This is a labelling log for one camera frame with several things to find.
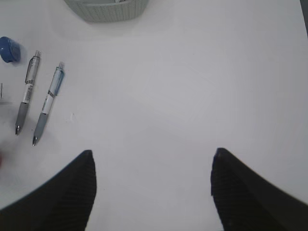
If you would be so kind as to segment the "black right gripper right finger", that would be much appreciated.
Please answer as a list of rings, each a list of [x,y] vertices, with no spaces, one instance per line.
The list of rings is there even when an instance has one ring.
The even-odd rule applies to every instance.
[[[211,195],[225,231],[306,231],[308,205],[271,184],[225,148],[212,163]]]

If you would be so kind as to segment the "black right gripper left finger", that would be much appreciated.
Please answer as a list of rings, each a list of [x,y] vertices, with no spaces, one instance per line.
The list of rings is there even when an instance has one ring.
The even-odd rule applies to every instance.
[[[0,210],[2,231],[84,231],[97,193],[96,167],[85,150],[39,188]]]

